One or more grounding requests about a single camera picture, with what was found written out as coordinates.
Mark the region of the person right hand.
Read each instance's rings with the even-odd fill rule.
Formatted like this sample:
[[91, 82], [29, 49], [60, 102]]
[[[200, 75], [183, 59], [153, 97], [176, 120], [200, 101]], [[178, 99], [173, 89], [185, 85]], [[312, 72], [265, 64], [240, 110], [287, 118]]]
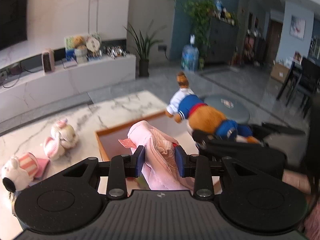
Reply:
[[282, 181], [299, 189], [305, 194], [311, 194], [311, 185], [305, 174], [284, 170]]

